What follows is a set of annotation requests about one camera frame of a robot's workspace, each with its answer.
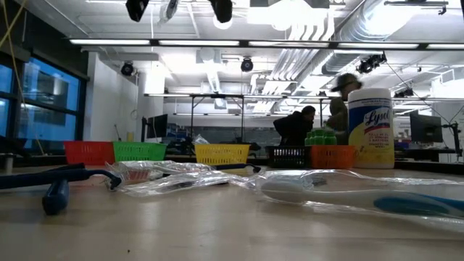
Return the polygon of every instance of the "computer monitor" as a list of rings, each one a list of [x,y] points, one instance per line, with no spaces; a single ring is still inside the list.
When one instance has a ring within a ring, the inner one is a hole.
[[[411,140],[416,142],[443,142],[442,119],[435,116],[410,113]]]
[[[167,133],[167,115],[150,117],[147,119],[148,132],[147,138],[166,137]]]

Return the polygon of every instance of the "red basket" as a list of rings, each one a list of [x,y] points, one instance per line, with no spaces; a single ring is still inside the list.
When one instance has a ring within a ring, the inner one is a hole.
[[[311,146],[311,167],[348,170],[355,164],[355,147],[344,145]]]
[[[68,164],[102,166],[115,163],[113,143],[106,141],[65,141]]]

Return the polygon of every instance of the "basket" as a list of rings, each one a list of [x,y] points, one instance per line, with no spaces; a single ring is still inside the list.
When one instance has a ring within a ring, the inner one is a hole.
[[[344,145],[313,145],[311,167],[347,170],[355,163],[355,147]]]
[[[65,141],[68,164],[101,166],[115,163],[113,144],[105,141]]]
[[[113,142],[115,161],[152,160],[165,158],[166,145],[144,142]]]
[[[248,144],[195,144],[196,161],[206,165],[247,163]]]
[[[306,168],[310,163],[310,146],[267,146],[268,166]]]

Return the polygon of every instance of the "man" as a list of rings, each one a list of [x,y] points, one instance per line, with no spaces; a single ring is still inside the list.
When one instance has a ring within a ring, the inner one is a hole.
[[[332,116],[329,117],[326,125],[335,131],[338,145],[348,144],[348,109],[344,102],[348,101],[349,93],[359,90],[362,86],[363,84],[357,80],[355,75],[345,73],[336,79],[336,87],[331,89],[331,91],[339,91],[341,97],[331,100]]]
[[[274,127],[282,137],[281,146],[304,146],[306,133],[312,130],[316,109],[306,106],[301,112],[274,120]]]

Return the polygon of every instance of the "desk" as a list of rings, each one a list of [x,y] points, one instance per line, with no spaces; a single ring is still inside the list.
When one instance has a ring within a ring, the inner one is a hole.
[[[463,180],[404,170],[358,172]],[[41,209],[45,189],[0,192],[2,260],[423,261],[464,254],[464,234],[384,217],[315,214],[257,200],[235,186],[150,198],[72,187],[67,211],[56,217]]]
[[[414,160],[431,160],[439,162],[440,154],[455,154],[454,149],[405,149],[403,152],[395,152],[395,157],[412,158]]]

